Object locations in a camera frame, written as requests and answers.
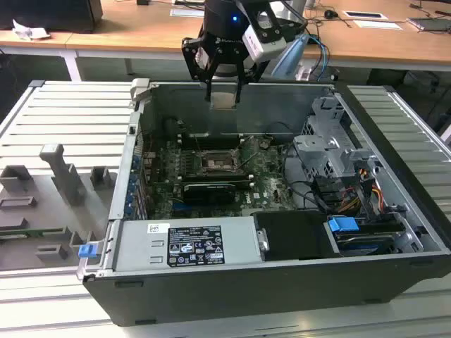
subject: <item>blue cable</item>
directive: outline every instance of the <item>blue cable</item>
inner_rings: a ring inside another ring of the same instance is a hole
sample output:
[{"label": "blue cable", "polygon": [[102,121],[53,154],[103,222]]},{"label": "blue cable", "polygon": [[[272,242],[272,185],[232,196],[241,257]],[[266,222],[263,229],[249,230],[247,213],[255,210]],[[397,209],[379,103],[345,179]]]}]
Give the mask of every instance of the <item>blue cable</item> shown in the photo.
[{"label": "blue cable", "polygon": [[324,48],[324,45],[318,41],[317,39],[315,39],[314,37],[310,36],[310,39],[312,39],[313,41],[315,41],[320,47],[321,47],[321,53],[323,54],[323,67],[321,69],[321,73],[319,74],[318,78],[316,79],[316,81],[319,81],[321,79],[321,76],[323,76],[324,71],[326,70],[326,65],[327,65],[327,60],[326,60],[326,49]]}]

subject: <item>white paper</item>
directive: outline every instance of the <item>white paper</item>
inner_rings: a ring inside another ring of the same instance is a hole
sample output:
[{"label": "white paper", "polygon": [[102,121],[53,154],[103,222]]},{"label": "white paper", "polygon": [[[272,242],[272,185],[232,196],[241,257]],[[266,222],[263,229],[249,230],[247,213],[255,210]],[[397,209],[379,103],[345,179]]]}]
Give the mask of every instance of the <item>white paper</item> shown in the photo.
[{"label": "white paper", "polygon": [[147,224],[148,234],[158,234],[168,232],[171,227],[170,223],[149,223]]},{"label": "white paper", "polygon": [[402,30],[402,28],[395,23],[384,23],[383,21],[364,21],[354,20],[355,24],[360,28],[379,28],[382,30]]},{"label": "white paper", "polygon": [[204,17],[204,11],[198,11],[194,9],[171,9],[171,12],[169,13],[170,16],[182,16],[182,17],[188,17],[188,18],[203,18]]},{"label": "white paper", "polygon": [[44,28],[29,28],[13,20],[13,32],[23,40],[44,39],[50,37],[50,34]]}]

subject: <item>table leg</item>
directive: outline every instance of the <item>table leg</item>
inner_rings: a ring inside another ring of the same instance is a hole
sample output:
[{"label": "table leg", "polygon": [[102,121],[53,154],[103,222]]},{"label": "table leg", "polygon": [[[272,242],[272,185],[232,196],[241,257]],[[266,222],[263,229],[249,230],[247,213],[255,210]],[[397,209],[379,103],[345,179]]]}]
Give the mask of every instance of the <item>table leg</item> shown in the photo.
[{"label": "table leg", "polygon": [[124,58],[124,61],[125,61],[125,71],[126,71],[127,75],[134,75],[135,72],[133,71],[132,59]]},{"label": "table leg", "polygon": [[83,81],[82,73],[77,66],[77,53],[75,51],[62,51],[61,57],[66,62],[71,81]]}]

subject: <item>blue drive latch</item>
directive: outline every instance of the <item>blue drive latch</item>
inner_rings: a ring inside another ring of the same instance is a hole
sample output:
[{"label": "blue drive latch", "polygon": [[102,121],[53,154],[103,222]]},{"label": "blue drive latch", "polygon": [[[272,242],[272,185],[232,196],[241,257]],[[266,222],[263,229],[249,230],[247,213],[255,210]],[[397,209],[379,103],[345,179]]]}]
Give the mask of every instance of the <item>blue drive latch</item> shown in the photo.
[{"label": "blue drive latch", "polygon": [[359,231],[359,225],[353,217],[332,217],[329,221],[332,232]]}]

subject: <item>robotic arm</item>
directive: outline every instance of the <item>robotic arm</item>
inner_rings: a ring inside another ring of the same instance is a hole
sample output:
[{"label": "robotic arm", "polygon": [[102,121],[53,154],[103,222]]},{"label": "robotic arm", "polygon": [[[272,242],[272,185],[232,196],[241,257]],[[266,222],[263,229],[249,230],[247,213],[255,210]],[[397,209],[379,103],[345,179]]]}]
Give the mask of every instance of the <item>robotic arm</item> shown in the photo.
[{"label": "robotic arm", "polygon": [[[213,76],[237,77],[235,103],[242,86],[258,82],[269,61],[295,39],[307,21],[279,19],[271,0],[206,0],[204,22],[196,39],[184,38],[182,52],[193,80],[206,83],[211,98]],[[245,69],[250,56],[254,65]]]}]

